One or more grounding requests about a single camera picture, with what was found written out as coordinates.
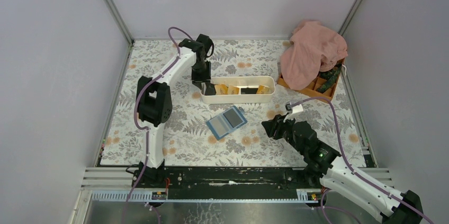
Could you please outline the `tan credit card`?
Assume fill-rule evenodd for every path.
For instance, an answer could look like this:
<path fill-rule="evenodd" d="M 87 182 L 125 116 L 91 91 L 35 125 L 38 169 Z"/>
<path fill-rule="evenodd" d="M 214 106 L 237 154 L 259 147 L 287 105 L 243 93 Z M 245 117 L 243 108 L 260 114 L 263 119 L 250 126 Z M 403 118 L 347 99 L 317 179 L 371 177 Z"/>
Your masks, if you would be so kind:
<path fill-rule="evenodd" d="M 214 86 L 216 95 L 227 95 L 228 94 L 228 86 L 225 84 L 216 84 Z"/>

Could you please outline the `blue leather card holder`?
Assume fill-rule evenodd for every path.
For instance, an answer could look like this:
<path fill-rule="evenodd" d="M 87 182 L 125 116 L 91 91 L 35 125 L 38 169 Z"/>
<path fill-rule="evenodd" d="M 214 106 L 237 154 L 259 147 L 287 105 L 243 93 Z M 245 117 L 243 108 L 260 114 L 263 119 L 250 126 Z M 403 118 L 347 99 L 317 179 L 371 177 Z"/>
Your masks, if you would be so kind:
<path fill-rule="evenodd" d="M 243 119 L 243 123 L 240 124 L 240 126 L 236 128 L 232 128 L 229 122 L 226 120 L 226 118 L 223 116 L 223 114 L 228 111 L 229 109 L 234 108 L 240 115 L 240 117 Z M 247 123 L 247 119 L 244 117 L 243 112 L 237 108 L 236 106 L 232 106 L 229 109 L 223 111 L 222 113 L 212 117 L 210 120 L 206 122 L 207 127 L 210 129 L 212 134 L 217 140 L 220 140 L 227 136 L 228 134 L 234 132 L 235 130 L 239 129 L 243 125 Z"/>

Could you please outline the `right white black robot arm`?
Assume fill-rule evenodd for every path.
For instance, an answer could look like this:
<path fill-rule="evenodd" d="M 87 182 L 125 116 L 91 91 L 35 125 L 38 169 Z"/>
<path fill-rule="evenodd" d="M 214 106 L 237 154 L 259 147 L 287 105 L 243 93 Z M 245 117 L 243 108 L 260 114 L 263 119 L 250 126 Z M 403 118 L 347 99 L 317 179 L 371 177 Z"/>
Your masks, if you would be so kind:
<path fill-rule="evenodd" d="M 303 156 L 304 181 L 308 187 L 324 186 L 351 200 L 380 223 L 420 223 L 420 197 L 385 185 L 361 169 L 347 164 L 341 153 L 318 139 L 306 122 L 283 115 L 263 121 L 268 137 L 284 139 Z"/>

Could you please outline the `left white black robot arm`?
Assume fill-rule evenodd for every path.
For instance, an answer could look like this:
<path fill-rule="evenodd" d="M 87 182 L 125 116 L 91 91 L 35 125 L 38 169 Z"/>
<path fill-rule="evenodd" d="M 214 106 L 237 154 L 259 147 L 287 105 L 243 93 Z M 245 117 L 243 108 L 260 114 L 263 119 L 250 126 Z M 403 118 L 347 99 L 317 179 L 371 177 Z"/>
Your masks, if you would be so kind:
<path fill-rule="evenodd" d="M 171 116 L 173 105 L 170 84 L 175 83 L 191 70 L 192 84 L 207 95 L 215 95 L 211 83 L 211 63 L 208 53 L 213 53 L 214 43 L 209 36 L 200 34 L 196 40 L 184 39 L 178 45 L 179 55 L 152 77 L 142 76 L 138 80 L 134 121 L 138 129 L 146 131 L 145 157 L 143 163 L 149 169 L 144 181 L 151 187 L 159 187 L 164 182 L 159 166 L 164 162 L 164 123 Z"/>

